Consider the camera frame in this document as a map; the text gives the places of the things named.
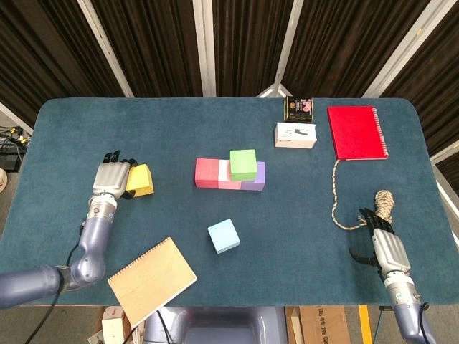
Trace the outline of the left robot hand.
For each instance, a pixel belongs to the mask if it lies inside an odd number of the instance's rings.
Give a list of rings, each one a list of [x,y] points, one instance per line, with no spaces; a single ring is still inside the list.
[[[107,153],[103,162],[98,166],[94,184],[93,195],[110,194],[115,199],[132,199],[135,191],[129,191],[127,186],[129,171],[138,165],[133,158],[118,160],[120,150]]]

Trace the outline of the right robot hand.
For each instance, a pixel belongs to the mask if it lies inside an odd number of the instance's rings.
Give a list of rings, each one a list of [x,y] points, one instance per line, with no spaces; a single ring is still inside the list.
[[[381,281],[385,281],[390,272],[402,272],[408,276],[411,265],[404,244],[395,235],[392,225],[368,208],[359,209],[359,212],[366,220],[374,251],[371,257],[362,257],[349,249],[354,261],[376,267]]]

